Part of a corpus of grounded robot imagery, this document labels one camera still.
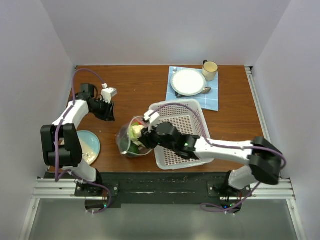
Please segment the fake white cauliflower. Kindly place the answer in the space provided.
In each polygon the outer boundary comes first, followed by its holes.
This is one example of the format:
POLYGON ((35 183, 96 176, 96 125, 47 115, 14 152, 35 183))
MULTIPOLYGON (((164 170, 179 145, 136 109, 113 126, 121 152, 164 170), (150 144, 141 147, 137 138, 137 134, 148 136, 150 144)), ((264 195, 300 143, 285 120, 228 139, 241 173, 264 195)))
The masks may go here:
POLYGON ((137 146, 143 146, 143 144, 139 141, 139 138, 142 136, 142 130, 145 127, 143 125, 131 125, 128 129, 128 137, 131 142, 137 146))

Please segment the fake green pepper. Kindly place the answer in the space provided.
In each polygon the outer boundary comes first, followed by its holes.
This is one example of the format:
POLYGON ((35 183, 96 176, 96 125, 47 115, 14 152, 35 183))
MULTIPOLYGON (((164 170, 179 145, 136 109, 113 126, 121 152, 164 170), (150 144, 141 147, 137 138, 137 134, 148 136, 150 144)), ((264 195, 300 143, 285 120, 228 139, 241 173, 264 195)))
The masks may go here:
POLYGON ((135 144, 130 145, 129 149, 124 154, 128 158, 136 158, 140 156, 139 147, 135 144))

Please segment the clear zip top bag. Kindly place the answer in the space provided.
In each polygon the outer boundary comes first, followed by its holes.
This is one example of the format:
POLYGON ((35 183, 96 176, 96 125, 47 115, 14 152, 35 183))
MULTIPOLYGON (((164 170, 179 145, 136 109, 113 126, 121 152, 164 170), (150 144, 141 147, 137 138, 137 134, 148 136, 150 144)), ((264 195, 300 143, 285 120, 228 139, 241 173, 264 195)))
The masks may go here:
MULTIPOLYGON (((116 135, 116 144, 118 146, 118 149, 121 155, 125 155, 125 152, 129 150, 130 145, 135 145, 133 142, 131 142, 128 136, 128 130, 131 125, 143 125, 144 128, 148 127, 148 124, 143 121, 142 116, 135 116, 131 119, 129 123, 123 125, 120 128, 119 132, 116 135)), ((146 148, 144 145, 138 146, 138 148, 139 148, 138 157, 146 156, 152 152, 151 149, 146 148)))

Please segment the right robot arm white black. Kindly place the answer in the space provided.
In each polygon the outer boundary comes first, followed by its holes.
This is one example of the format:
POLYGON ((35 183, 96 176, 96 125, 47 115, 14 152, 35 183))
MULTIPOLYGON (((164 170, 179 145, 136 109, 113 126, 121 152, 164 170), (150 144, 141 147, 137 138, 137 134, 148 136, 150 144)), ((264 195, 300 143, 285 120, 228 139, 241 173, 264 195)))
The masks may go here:
POLYGON ((240 142, 213 140, 181 133, 169 122, 143 128, 138 140, 148 149, 160 146, 185 160, 220 159, 242 164, 217 188, 230 197, 253 183, 277 185, 284 161, 282 153, 263 137, 240 142))

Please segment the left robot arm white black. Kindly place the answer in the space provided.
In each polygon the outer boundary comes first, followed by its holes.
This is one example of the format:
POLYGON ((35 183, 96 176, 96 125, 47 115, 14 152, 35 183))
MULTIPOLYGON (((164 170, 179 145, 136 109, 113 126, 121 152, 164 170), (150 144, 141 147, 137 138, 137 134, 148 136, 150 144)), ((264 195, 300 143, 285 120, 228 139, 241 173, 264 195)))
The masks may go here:
POLYGON ((84 83, 79 93, 72 95, 66 110, 52 124, 40 129, 44 163, 55 168, 55 181, 59 181, 63 170, 80 181, 81 191, 91 196, 99 196, 104 191, 104 184, 99 171, 85 160, 77 128, 84 117, 92 113, 97 119, 114 121, 114 102, 112 98, 117 90, 102 85, 101 93, 96 94, 96 87, 84 83))

